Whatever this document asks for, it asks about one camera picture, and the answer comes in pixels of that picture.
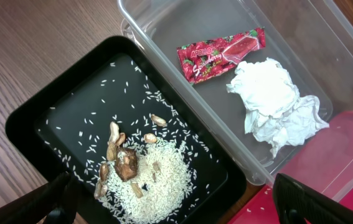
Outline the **rice and food scraps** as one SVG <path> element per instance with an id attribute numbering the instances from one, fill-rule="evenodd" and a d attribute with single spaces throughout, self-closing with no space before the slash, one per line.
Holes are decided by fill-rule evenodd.
<path id="1" fill-rule="evenodd" d="M 163 93 L 118 55 L 35 129 L 113 223 L 187 223 L 227 171 Z"/>

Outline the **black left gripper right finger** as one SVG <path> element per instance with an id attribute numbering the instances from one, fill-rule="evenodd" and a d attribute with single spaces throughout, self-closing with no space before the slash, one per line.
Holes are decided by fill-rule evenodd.
<path id="1" fill-rule="evenodd" d="M 353 210 L 286 174 L 276 175 L 272 197 L 281 224 L 353 224 Z"/>

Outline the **red snack wrapper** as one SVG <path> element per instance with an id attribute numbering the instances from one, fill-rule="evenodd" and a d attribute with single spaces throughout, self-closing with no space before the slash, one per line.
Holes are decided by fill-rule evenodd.
<path id="1" fill-rule="evenodd" d="M 258 27 L 235 35 L 183 45 L 177 48 L 177 55 L 185 79 L 195 85 L 233 69 L 247 54 L 265 47 L 265 29 Z"/>

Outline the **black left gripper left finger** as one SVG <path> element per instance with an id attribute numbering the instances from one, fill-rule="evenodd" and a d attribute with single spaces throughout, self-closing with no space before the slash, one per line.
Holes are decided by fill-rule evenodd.
<path id="1" fill-rule="evenodd" d="M 73 223 L 78 181 L 64 172 L 53 181 L 0 208 L 0 223 Z"/>

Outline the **white tissue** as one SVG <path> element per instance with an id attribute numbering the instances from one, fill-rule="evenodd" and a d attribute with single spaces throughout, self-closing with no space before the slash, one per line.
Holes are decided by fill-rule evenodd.
<path id="1" fill-rule="evenodd" d="M 276 157 L 283 146 L 299 146 L 329 123 L 319 116 L 320 100 L 301 96 L 289 72 L 267 58 L 263 62 L 240 62 L 235 77 L 226 85 L 228 93 L 238 94 L 245 106 L 245 133 L 258 142 L 271 145 Z"/>

